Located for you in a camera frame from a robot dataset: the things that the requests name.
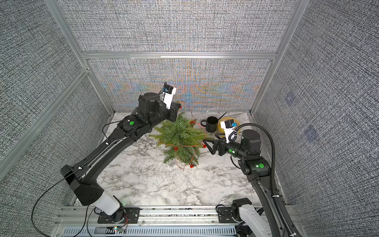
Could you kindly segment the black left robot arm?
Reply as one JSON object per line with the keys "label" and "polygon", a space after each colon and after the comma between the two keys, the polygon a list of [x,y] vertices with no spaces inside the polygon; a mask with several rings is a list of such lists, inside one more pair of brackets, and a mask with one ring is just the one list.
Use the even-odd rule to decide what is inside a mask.
{"label": "black left robot arm", "polygon": [[86,158],[60,172],[82,205],[93,205],[111,216],[114,222],[123,217],[121,202],[98,183],[100,173],[126,148],[152,132],[161,122],[176,120],[179,103],[173,102],[176,90],[157,94],[148,92],[138,98],[138,107],[124,117],[113,132]]}

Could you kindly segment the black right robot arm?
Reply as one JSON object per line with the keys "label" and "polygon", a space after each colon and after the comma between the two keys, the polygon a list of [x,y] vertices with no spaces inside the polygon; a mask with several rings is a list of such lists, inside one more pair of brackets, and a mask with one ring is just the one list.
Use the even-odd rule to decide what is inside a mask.
{"label": "black right robot arm", "polygon": [[229,154],[238,158],[238,165],[257,193],[267,220],[264,220],[250,201],[235,199],[231,209],[233,218],[246,224],[255,237],[299,237],[277,186],[272,179],[274,169],[261,156],[261,139],[257,131],[248,129],[242,132],[241,142],[227,142],[226,137],[205,139],[205,146],[211,154]]}

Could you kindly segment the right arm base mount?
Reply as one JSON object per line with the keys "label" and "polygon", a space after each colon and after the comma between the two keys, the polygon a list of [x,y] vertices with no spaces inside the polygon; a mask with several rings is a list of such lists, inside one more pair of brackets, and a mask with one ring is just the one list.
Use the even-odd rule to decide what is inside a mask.
{"label": "right arm base mount", "polygon": [[241,223],[242,219],[239,214],[239,208],[245,204],[251,205],[252,202],[248,198],[240,198],[232,201],[231,206],[224,204],[216,205],[215,209],[218,214],[220,223]]}

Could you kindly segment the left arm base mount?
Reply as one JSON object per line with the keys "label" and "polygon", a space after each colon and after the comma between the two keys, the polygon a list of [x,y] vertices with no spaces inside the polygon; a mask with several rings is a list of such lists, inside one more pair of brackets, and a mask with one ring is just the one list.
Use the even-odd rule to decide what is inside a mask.
{"label": "left arm base mount", "polygon": [[107,215],[101,211],[98,217],[98,224],[137,224],[141,208],[121,207],[114,214]]}

